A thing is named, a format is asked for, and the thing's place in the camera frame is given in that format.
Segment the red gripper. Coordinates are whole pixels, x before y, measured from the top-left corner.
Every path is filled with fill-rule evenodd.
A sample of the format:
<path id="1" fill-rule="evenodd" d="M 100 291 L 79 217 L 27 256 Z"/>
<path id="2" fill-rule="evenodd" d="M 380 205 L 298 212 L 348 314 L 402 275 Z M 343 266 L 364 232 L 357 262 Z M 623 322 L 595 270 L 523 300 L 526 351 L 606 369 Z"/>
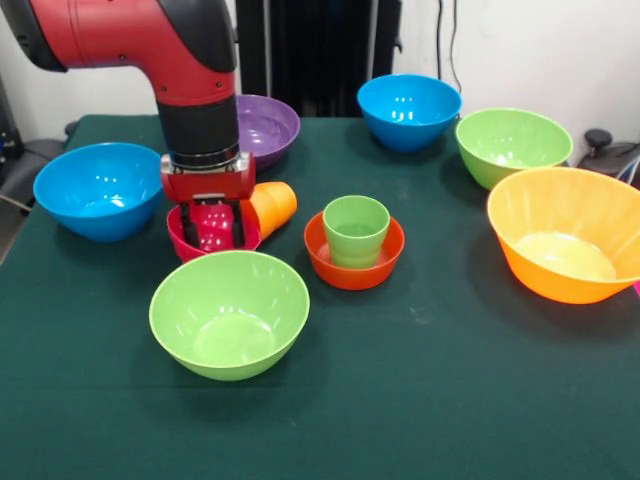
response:
<path id="1" fill-rule="evenodd" d="M 221 200 L 230 202 L 233 215 L 232 239 L 235 249 L 245 246 L 242 209 L 239 201 L 249 199 L 256 184 L 256 162 L 249 152 L 241 152 L 229 164 L 209 170 L 185 170 L 174 165 L 168 154 L 160 160 L 161 183 L 166 197 L 180 204 L 184 241 L 198 245 L 198 231 L 190 215 L 190 202 Z"/>

